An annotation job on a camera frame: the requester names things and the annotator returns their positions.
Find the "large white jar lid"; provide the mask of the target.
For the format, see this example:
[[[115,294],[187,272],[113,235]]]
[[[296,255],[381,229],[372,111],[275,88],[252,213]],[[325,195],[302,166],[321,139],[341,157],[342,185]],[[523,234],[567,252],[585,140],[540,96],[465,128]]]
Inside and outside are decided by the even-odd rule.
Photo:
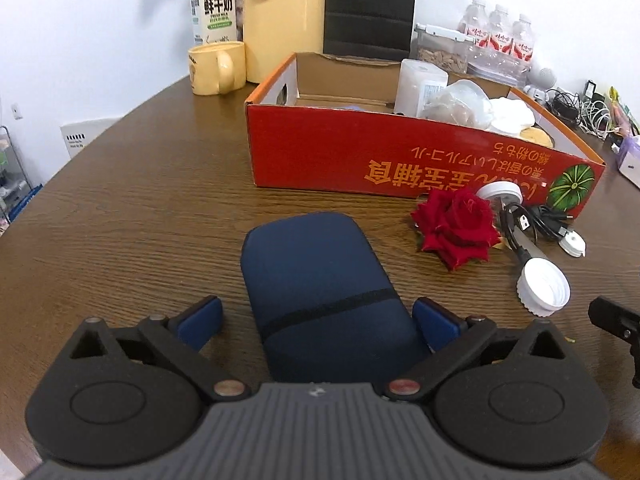
[[[550,260],[530,258],[516,283],[518,299],[538,318],[548,318],[570,301],[570,284],[564,273]]]

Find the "red rose flower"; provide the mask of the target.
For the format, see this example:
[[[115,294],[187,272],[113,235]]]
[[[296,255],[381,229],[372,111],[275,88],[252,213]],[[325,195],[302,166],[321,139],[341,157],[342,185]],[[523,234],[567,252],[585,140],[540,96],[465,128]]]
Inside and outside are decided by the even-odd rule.
[[[431,190],[410,217],[422,235],[422,252],[434,252],[449,271],[487,261],[500,242],[491,206],[472,188]]]

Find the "navy blue zip case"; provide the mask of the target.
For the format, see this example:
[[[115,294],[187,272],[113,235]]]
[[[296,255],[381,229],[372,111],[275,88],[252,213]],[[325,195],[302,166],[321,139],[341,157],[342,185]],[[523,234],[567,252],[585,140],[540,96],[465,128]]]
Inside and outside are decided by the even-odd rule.
[[[277,382],[389,382],[430,354],[346,214],[315,212],[252,229],[241,270]]]

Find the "yellow white plush toy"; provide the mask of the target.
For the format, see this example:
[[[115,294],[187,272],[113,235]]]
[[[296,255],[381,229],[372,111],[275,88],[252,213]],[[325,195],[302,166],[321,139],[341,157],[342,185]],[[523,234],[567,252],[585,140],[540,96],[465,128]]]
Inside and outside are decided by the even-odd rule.
[[[520,138],[527,142],[532,142],[544,148],[554,148],[554,142],[551,136],[538,127],[527,127],[520,132]]]

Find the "white cloth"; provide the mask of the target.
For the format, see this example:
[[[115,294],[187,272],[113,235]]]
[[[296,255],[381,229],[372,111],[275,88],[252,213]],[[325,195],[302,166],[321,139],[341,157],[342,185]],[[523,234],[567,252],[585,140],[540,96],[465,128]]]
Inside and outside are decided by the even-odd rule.
[[[489,117],[488,131],[493,133],[518,138],[524,129],[535,125],[533,111],[519,99],[490,99],[486,110]]]

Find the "iridescent plastic bag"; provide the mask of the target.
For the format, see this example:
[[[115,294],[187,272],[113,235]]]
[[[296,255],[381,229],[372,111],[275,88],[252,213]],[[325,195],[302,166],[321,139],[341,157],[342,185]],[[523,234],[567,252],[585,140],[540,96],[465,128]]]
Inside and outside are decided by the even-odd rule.
[[[432,122],[486,130],[490,126],[489,98],[472,80],[459,79],[429,99],[418,117]]]

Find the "translucent plastic container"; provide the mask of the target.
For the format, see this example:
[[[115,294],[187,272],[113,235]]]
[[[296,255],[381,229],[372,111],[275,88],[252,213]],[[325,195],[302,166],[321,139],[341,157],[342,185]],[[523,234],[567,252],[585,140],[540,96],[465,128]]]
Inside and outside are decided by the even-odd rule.
[[[448,86],[449,75],[438,66],[405,58],[400,64],[394,113],[418,117],[427,102]]]

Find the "white heart shaped lid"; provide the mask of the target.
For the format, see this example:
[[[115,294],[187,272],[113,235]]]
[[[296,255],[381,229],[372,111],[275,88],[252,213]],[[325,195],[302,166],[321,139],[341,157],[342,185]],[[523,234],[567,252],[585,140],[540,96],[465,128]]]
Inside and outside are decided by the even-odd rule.
[[[559,240],[559,246],[574,258],[585,257],[587,244],[575,231],[567,230]]]

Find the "white lidded small jar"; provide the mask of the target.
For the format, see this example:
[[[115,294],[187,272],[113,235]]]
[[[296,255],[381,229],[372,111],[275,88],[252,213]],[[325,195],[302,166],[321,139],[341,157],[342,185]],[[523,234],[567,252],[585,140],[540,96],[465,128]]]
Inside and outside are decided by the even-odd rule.
[[[476,196],[486,200],[495,217],[504,207],[521,205],[524,202],[521,188],[510,181],[495,181],[485,184],[478,189]]]

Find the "colourful snack packet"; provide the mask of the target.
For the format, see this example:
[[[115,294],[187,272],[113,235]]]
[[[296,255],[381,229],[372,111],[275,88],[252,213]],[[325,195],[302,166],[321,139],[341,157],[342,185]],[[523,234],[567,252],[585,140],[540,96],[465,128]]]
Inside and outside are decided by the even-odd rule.
[[[608,98],[610,99],[612,121],[617,133],[620,136],[638,136],[639,122],[634,118],[630,108],[620,100],[620,94],[614,87],[608,90]]]

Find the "red cardboard box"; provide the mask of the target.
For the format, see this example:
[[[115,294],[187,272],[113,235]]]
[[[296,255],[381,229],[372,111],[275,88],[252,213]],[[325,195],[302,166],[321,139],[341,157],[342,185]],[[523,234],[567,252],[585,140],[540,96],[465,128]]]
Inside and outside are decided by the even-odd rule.
[[[415,198],[432,188],[518,184],[524,200],[578,216],[604,161],[517,88],[481,79],[491,98],[526,105],[550,148],[393,112],[400,66],[295,53],[247,98],[254,182],[266,188]]]

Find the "yellow mug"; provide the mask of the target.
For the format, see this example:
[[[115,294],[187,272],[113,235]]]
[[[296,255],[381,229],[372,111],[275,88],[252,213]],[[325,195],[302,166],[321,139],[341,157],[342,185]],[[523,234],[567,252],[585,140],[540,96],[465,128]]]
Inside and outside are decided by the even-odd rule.
[[[221,96],[246,84],[245,46],[241,41],[214,42],[188,52],[192,92]]]

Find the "water bottle right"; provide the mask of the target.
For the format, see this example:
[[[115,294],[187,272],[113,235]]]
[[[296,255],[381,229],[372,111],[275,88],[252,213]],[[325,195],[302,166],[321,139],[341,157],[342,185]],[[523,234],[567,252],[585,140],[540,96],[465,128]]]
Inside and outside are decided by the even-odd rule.
[[[521,14],[512,24],[511,37],[512,58],[518,61],[521,66],[529,67],[534,53],[534,35],[532,22],[525,14]]]

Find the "clear snack container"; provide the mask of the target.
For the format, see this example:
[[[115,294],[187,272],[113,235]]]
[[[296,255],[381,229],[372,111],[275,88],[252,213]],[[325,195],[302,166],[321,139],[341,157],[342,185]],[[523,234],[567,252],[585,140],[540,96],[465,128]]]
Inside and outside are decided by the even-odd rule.
[[[431,63],[445,72],[465,74],[468,57],[473,51],[473,39],[459,32],[436,25],[415,24],[414,53],[420,61]]]

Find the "black paper bag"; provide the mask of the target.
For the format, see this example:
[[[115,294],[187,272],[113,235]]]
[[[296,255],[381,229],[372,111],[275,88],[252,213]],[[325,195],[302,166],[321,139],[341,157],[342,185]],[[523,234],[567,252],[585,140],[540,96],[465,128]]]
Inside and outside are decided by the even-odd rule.
[[[326,54],[401,61],[408,58],[414,0],[326,0]]]

